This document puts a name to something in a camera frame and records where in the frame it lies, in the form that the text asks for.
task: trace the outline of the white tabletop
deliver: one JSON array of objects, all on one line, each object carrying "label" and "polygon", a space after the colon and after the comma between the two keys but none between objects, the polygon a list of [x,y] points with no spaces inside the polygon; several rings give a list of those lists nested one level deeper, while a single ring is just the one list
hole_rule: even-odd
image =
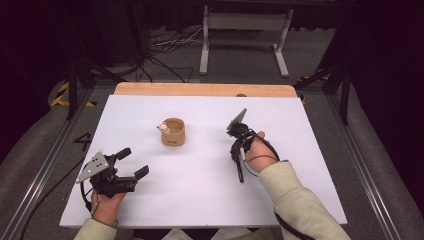
[{"label": "white tabletop", "polygon": [[[302,183],[328,211],[347,223],[327,166],[299,98],[109,97],[85,163],[98,151],[111,155],[129,147],[132,154],[115,167],[120,177],[144,165],[150,173],[125,197],[119,215],[123,228],[276,226],[273,205],[257,177],[243,168],[240,183],[226,134],[243,109],[243,123],[263,130],[281,159],[292,162]],[[186,125],[181,147],[164,146],[156,126],[176,117]],[[72,189],[60,225],[80,227],[90,215],[79,186]]]}]

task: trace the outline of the sleeve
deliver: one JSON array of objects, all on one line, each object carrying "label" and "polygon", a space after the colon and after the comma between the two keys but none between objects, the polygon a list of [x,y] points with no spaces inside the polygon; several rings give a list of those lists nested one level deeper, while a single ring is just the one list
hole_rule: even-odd
[{"label": "sleeve", "polygon": [[[318,197],[299,181],[290,162],[265,168],[259,180],[271,197],[275,212],[292,228],[314,239],[350,239]],[[284,239],[297,237],[282,229]]]},{"label": "sleeve", "polygon": [[85,220],[74,240],[113,240],[115,235],[116,228],[89,218]]}]

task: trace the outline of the hand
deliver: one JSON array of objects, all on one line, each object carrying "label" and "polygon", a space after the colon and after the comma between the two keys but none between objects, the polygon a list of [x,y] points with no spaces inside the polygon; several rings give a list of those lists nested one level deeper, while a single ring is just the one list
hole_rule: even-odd
[{"label": "hand", "polygon": [[[258,135],[265,138],[264,132],[259,132]],[[249,161],[254,157],[260,155],[267,155],[276,158],[274,153],[259,139],[254,138],[250,150],[246,153],[246,160]],[[262,170],[267,168],[269,165],[276,163],[277,161],[271,157],[258,157],[248,162],[249,167],[260,173]]]},{"label": "hand", "polygon": [[111,227],[115,227],[119,205],[126,194],[127,193],[117,193],[112,198],[109,198],[105,195],[99,195],[93,190],[91,194],[91,206],[95,209],[93,219]]}]

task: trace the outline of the wrist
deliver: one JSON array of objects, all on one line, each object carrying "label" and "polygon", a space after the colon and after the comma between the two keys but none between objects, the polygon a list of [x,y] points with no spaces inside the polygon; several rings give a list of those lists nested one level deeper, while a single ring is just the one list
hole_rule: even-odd
[{"label": "wrist", "polygon": [[253,158],[248,159],[246,162],[249,163],[249,166],[255,170],[257,173],[262,172],[265,168],[270,165],[278,162],[278,160],[272,155],[258,155]]},{"label": "wrist", "polygon": [[107,225],[109,227],[115,227],[116,226],[116,219],[110,219],[110,218],[105,218],[102,216],[96,216],[95,214],[91,217],[93,220],[95,220],[96,222],[102,223],[104,225]]}]

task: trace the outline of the small wooden cup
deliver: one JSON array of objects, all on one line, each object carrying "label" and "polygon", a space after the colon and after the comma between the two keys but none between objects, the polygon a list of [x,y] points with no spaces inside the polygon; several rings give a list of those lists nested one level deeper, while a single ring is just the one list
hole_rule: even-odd
[{"label": "small wooden cup", "polygon": [[166,122],[170,132],[162,133],[162,143],[171,147],[183,145],[185,141],[184,121],[179,118],[168,118],[164,122]]}]

